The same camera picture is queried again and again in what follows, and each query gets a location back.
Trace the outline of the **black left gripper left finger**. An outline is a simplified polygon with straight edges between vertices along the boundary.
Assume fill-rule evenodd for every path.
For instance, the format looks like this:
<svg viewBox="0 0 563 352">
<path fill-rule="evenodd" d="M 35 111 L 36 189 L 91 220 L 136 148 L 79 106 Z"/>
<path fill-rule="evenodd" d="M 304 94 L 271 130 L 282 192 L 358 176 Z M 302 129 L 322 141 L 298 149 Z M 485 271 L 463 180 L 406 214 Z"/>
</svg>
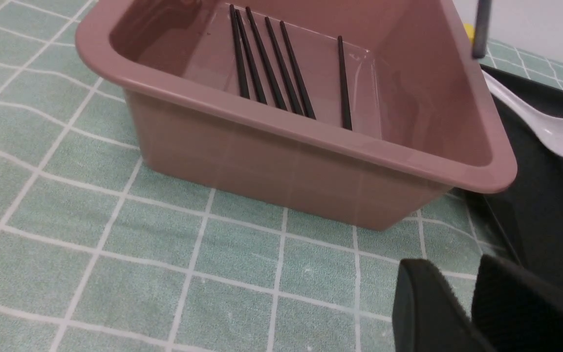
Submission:
<svg viewBox="0 0 563 352">
<path fill-rule="evenodd" d="M 397 352 L 494 352 L 472 324 L 440 270 L 402 259 L 392 310 Z"/>
</svg>

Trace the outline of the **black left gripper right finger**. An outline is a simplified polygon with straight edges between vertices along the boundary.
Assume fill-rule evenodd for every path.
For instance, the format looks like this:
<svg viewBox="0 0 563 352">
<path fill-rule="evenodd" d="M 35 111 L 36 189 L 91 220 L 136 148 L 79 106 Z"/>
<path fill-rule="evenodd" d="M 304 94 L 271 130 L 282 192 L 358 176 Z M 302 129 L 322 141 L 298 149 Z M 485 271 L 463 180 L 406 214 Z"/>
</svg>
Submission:
<svg viewBox="0 0 563 352">
<path fill-rule="evenodd" d="M 472 323 L 498 352 L 563 352 L 563 290 L 503 258 L 483 255 Z"/>
</svg>

